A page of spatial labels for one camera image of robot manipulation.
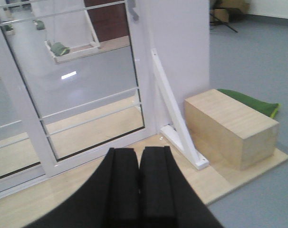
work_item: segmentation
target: wooden platform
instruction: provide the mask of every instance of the wooden platform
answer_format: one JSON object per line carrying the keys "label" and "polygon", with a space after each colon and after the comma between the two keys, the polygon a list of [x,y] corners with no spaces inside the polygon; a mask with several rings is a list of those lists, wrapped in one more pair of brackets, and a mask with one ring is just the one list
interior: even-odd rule
{"label": "wooden platform", "polygon": [[[182,173],[205,204],[216,201],[288,159],[285,153],[276,150],[273,156],[264,161],[244,171],[237,171],[227,165],[221,157],[215,157],[210,160],[211,166],[198,171],[161,135],[154,135],[129,147],[135,149],[140,160],[145,146],[165,145],[171,147]],[[0,199],[0,227],[23,227],[46,214],[75,192],[96,170],[102,159],[103,157],[95,159]]]}
{"label": "wooden platform", "polygon": [[182,173],[201,200],[207,205],[288,160],[288,155],[276,149],[272,156],[240,171],[233,168],[219,153],[211,149],[209,145],[204,144],[204,141],[201,141],[200,146],[205,147],[206,151],[209,152],[207,155],[211,165],[198,171],[161,135],[159,135],[159,137],[153,136],[141,142],[137,142],[130,147],[135,149],[138,158],[140,159],[143,148],[148,145],[169,145],[171,147],[173,156]]}

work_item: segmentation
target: gray carpet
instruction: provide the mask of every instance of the gray carpet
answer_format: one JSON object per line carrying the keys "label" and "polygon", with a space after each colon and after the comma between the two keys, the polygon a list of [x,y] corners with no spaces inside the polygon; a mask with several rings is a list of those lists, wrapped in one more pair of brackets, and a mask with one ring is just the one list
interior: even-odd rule
{"label": "gray carpet", "polygon": [[[212,28],[211,88],[281,103],[278,147],[288,154],[288,20],[250,17]],[[288,228],[288,162],[209,206],[226,228]]]}

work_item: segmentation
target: green object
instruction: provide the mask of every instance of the green object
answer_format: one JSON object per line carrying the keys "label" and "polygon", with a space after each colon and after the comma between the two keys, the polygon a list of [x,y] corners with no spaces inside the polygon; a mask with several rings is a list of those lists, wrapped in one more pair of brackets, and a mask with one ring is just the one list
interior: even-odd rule
{"label": "green object", "polygon": [[55,56],[63,56],[70,52],[70,48],[65,47],[60,42],[54,43],[50,50],[54,53]]}
{"label": "green object", "polygon": [[235,100],[247,105],[248,107],[251,107],[252,109],[255,109],[256,111],[262,114],[267,115],[270,118],[275,117],[280,107],[279,103],[271,104],[271,103],[263,102],[253,97],[239,93],[237,91],[233,91],[229,89],[218,89],[218,91],[224,93],[227,96],[230,96],[231,98],[234,98]]}
{"label": "green object", "polygon": [[36,20],[36,29],[37,30],[45,29],[45,24],[41,20]]}
{"label": "green object", "polygon": [[4,28],[6,32],[11,31],[13,30],[13,25],[5,25]]}

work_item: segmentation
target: wooden block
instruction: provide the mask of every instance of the wooden block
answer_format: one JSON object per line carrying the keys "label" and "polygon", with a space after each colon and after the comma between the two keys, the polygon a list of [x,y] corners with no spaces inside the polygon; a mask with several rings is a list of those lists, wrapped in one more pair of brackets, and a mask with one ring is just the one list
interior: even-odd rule
{"label": "wooden block", "polygon": [[[245,169],[273,154],[279,123],[212,89],[185,100],[186,124],[235,168]],[[204,148],[198,148],[204,154]]]}

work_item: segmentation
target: brown door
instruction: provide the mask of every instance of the brown door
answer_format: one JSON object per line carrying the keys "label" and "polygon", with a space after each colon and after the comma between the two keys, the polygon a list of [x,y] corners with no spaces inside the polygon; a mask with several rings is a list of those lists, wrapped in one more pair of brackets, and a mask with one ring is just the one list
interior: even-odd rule
{"label": "brown door", "polygon": [[[95,6],[119,0],[84,0],[85,6]],[[125,4],[88,10],[89,17],[100,42],[128,36]]]}

